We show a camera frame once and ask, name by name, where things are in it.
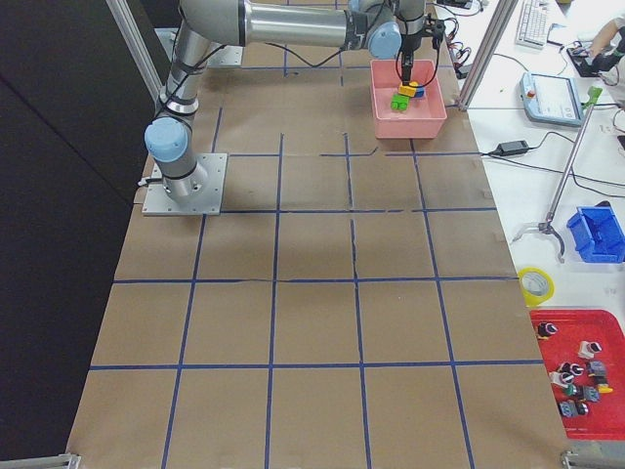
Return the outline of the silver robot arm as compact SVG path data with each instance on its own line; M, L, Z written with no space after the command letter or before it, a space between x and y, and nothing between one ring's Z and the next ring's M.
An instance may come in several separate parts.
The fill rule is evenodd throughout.
M169 75L146 127L145 143L160 172L167 198L189 203L207 192L212 171L191 149L192 123L199 107L200 78L208 67L239 66L243 50L265 43L332 48L337 53L367 50L376 59L398 59L399 78L408 83L415 52L429 37L437 48L442 22L423 1L352 1L345 10L274 5L252 1L183 1L182 22L171 53Z

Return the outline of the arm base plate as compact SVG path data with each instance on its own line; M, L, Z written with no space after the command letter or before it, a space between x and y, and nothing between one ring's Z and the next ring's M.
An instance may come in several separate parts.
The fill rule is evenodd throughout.
M219 215L227 174L226 153L195 153L194 172L183 180L168 180L154 165L146 185L146 216Z
M240 46L226 46L220 49L215 45L208 53L207 66L211 68L241 67L244 48Z

